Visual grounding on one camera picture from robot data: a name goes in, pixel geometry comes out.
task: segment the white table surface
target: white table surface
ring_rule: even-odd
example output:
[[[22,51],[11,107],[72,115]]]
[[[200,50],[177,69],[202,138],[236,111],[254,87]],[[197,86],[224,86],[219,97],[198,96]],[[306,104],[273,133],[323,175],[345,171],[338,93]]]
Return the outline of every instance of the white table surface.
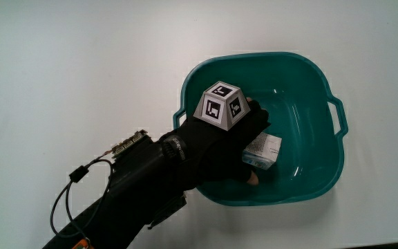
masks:
[[[345,107],[345,166],[325,195],[225,207],[197,190],[130,248],[342,248],[398,241],[398,1],[0,1],[0,248],[41,248],[68,174],[145,128],[172,128],[201,61],[292,51]],[[72,191],[99,197],[99,165]],[[62,203],[55,219],[66,225]]]

